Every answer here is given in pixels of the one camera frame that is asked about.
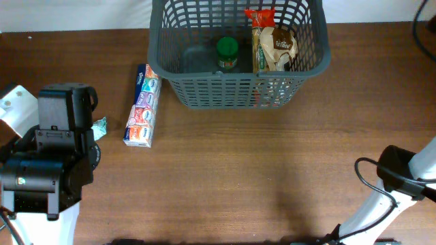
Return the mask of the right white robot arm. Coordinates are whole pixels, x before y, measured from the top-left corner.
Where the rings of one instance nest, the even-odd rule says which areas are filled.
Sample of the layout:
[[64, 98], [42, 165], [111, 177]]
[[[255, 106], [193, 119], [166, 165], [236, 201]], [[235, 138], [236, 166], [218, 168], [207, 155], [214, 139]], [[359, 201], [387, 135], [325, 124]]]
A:
[[[376, 185], [362, 177], [363, 162], [377, 167]], [[327, 244], [374, 244], [403, 211], [425, 198], [435, 201], [435, 140], [418, 153], [389, 145], [376, 161], [356, 159], [354, 170], [372, 192], [351, 218], [337, 226]]]

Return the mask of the spaghetti pack orange ends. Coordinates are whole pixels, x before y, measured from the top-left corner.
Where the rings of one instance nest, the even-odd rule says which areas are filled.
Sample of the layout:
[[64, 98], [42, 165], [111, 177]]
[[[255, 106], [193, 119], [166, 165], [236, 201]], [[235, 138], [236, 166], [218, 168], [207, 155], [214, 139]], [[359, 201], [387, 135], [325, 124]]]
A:
[[[245, 15], [251, 20], [251, 43], [253, 73], [277, 71], [277, 49], [274, 44], [273, 31], [275, 27], [275, 10], [245, 10]], [[280, 104], [280, 79], [269, 78], [256, 84], [254, 99], [258, 106], [278, 108]]]

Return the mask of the brown white snack bag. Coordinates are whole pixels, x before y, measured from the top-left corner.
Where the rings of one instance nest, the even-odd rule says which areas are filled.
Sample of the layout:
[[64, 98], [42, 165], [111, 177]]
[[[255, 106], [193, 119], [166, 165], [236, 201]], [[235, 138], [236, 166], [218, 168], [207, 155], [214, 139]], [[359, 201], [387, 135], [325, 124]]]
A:
[[265, 27], [260, 34], [260, 44], [270, 71], [285, 71], [285, 64], [298, 54], [298, 44], [291, 32]]

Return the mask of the green lid spice jar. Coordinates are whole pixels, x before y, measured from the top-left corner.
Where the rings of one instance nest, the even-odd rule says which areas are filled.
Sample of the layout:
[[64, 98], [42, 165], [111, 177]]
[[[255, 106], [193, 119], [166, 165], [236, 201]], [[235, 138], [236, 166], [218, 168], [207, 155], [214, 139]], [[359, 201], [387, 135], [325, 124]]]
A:
[[216, 45], [218, 65], [232, 69], [238, 61], [238, 42], [233, 37], [222, 37]]

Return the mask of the Kleenex tissue multipack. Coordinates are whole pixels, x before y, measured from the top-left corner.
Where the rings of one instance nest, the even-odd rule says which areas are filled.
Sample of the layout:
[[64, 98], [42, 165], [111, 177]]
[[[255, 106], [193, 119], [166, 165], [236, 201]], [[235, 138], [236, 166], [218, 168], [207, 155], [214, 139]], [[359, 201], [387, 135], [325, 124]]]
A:
[[127, 146], [151, 147], [161, 85], [161, 78], [149, 64], [138, 66], [134, 102], [123, 136]]

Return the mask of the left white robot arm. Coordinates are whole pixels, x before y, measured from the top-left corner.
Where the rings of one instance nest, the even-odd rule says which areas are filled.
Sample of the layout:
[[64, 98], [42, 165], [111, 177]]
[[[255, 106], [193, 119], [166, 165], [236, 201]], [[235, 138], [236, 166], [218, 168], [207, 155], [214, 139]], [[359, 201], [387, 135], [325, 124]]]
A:
[[94, 139], [98, 104], [87, 84], [1, 91], [1, 120], [15, 137], [1, 147], [1, 221], [15, 244], [73, 244], [82, 188], [102, 153]]

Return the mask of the small teal tissue packet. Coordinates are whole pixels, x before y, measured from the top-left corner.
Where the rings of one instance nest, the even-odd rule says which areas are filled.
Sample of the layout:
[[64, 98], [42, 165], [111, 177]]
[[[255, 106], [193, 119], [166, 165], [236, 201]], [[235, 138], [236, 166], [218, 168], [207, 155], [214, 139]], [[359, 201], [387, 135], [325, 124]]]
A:
[[93, 123], [91, 129], [93, 130], [93, 137], [95, 141], [100, 140], [103, 136], [107, 134], [106, 126], [107, 126], [106, 117], [103, 117], [100, 120], [96, 120]]

